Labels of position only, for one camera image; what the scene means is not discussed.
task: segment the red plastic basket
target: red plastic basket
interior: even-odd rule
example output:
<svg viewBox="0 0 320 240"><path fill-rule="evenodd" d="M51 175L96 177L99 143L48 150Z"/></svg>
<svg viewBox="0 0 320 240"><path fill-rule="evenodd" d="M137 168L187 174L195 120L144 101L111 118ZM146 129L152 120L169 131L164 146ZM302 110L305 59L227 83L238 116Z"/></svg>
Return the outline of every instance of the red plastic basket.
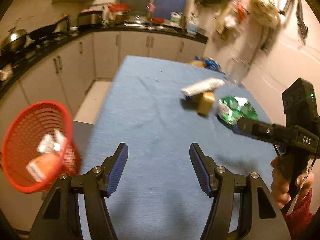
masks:
<svg viewBox="0 0 320 240"><path fill-rule="evenodd" d="M41 154L37 147L45 134L54 135L59 129L67 143L60 150L56 166L42 182L36 182L26 169L28 163ZM61 173L78 174L81 164L79 152L72 140L72 119L60 103L43 101L29 106L13 121L4 137L2 163L8 181L23 193L48 192Z"/></svg>
<svg viewBox="0 0 320 240"><path fill-rule="evenodd" d="M130 8L130 5L124 3L116 3L108 6L110 12L125 12Z"/></svg>

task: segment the finger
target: finger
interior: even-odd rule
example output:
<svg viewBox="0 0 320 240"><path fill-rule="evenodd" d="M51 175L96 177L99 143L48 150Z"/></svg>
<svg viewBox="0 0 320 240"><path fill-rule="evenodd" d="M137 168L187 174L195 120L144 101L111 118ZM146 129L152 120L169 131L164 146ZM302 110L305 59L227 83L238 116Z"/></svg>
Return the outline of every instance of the finger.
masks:
<svg viewBox="0 0 320 240"><path fill-rule="evenodd" d="M280 202L277 202L277 205L278 205L279 209L282 209L284 207L284 204L282 204Z"/></svg>
<svg viewBox="0 0 320 240"><path fill-rule="evenodd" d="M272 178L273 183L281 192L286 193L289 191L289 182L283 177L281 171L279 171L277 168L273 169Z"/></svg>
<svg viewBox="0 0 320 240"><path fill-rule="evenodd" d="M274 158L270 165L272 168L277 168L280 165L280 158L278 156Z"/></svg>
<svg viewBox="0 0 320 240"><path fill-rule="evenodd" d="M271 195L277 203L281 203L283 205L289 203L289 201L291 200L289 193L283 193L279 191L277 188L271 191Z"/></svg>
<svg viewBox="0 0 320 240"><path fill-rule="evenodd" d="M306 173L301 174L299 177L296 179L296 186L300 187L301 183L303 182L304 177L306 176ZM308 178L303 184L303 188L311 188L313 181L315 179L315 176L312 172L310 172Z"/></svg>

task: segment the frying pan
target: frying pan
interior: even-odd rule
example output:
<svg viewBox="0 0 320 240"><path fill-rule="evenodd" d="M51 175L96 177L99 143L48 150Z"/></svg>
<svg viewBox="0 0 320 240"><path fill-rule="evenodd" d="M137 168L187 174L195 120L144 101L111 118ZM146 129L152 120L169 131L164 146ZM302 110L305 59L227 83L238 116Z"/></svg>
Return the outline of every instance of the frying pan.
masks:
<svg viewBox="0 0 320 240"><path fill-rule="evenodd" d="M64 15L62 16L56 23L45 26L45 27L41 27L39 29L36 29L34 31L32 31L31 33L29 33L29 37L32 40L37 40L39 38L45 37L50 35L51 33L54 32L54 30L56 29L58 23L64 21L68 19L68 15Z"/></svg>

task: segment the table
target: table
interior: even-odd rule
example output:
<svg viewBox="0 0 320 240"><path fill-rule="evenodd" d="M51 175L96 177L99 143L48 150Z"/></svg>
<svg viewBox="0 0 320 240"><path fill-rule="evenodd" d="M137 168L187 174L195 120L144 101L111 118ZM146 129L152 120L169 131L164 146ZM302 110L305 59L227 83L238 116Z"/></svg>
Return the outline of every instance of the table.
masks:
<svg viewBox="0 0 320 240"><path fill-rule="evenodd" d="M221 124L216 105L208 117L186 107L180 89L224 74L190 65L128 56L93 128L81 173L101 165L119 143L129 157L117 191L106 199L119 240L198 240L212 200L201 191L189 147L197 142L205 155L231 172L258 172L269 187L269 165L276 156L271 144L235 135ZM260 119L263 109L245 89L226 84L216 98L246 97ZM230 231L236 229L240 196L236 194ZM79 196L84 239L90 239L84 198Z"/></svg>

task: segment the pot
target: pot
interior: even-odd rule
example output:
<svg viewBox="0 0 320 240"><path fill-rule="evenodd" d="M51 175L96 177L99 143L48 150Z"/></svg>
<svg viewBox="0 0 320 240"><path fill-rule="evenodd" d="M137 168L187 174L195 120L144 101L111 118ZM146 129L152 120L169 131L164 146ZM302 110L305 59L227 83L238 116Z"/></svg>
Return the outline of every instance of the pot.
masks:
<svg viewBox="0 0 320 240"><path fill-rule="evenodd" d="M10 30L10 34L1 43L1 54L5 52L16 52L23 48L27 41L27 31L25 29Z"/></svg>
<svg viewBox="0 0 320 240"><path fill-rule="evenodd" d="M78 26L95 25L102 22L103 11L82 12L78 16Z"/></svg>

